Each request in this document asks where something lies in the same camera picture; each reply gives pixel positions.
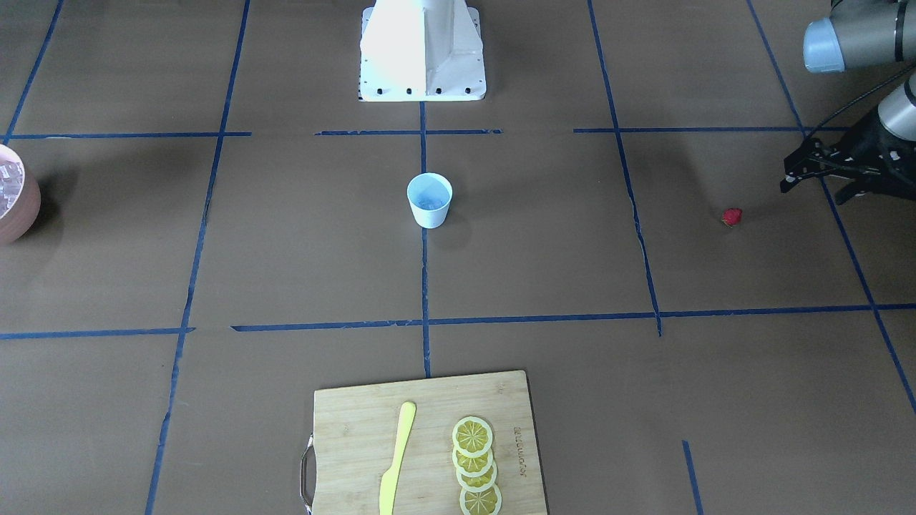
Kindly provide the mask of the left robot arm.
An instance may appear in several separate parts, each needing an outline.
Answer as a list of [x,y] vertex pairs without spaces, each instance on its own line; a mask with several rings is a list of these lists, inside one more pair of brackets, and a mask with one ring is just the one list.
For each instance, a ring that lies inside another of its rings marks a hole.
[[[804,34],[804,63],[812,73],[838,73],[891,62],[914,62],[912,1],[834,1],[826,19]],[[862,195],[915,197],[915,77],[900,82],[835,144],[808,134],[783,160],[781,191],[802,180],[845,179],[837,205]]]

